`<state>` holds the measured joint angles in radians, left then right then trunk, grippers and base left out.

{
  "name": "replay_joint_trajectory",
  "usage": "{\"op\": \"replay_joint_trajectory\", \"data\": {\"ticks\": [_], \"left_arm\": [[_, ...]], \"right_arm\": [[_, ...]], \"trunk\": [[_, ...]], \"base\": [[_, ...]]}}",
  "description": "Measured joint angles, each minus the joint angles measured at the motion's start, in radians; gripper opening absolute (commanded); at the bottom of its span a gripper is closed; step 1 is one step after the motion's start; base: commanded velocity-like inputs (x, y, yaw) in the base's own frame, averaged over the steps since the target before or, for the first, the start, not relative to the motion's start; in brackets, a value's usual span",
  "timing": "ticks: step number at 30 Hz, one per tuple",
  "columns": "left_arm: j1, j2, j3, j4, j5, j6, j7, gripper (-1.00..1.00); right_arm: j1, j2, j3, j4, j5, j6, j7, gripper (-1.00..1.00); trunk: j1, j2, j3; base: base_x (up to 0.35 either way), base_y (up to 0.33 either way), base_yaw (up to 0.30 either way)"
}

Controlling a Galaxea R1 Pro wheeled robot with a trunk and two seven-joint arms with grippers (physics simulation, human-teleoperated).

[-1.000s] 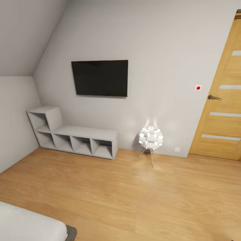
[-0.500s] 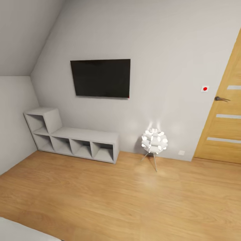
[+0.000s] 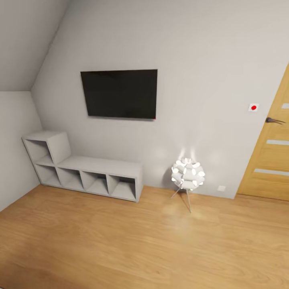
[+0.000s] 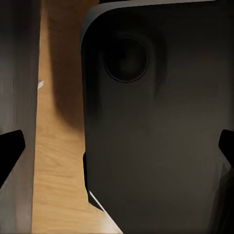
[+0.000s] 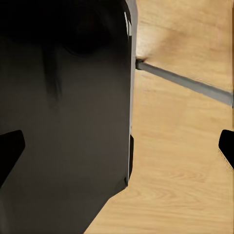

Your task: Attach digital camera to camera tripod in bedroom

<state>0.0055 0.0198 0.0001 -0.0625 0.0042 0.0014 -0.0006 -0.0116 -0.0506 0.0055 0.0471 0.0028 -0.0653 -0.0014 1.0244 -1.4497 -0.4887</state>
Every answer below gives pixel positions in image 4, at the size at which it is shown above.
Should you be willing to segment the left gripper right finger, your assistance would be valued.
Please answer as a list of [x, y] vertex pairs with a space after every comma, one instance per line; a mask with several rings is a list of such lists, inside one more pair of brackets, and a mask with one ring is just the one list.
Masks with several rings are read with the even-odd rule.
[[234, 132], [222, 130], [218, 146], [234, 169]]

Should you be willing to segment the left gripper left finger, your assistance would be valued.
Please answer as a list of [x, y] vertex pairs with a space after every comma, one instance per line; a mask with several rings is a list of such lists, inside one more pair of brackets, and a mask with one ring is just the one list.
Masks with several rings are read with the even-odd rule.
[[0, 135], [0, 187], [24, 149], [25, 141], [21, 130]]

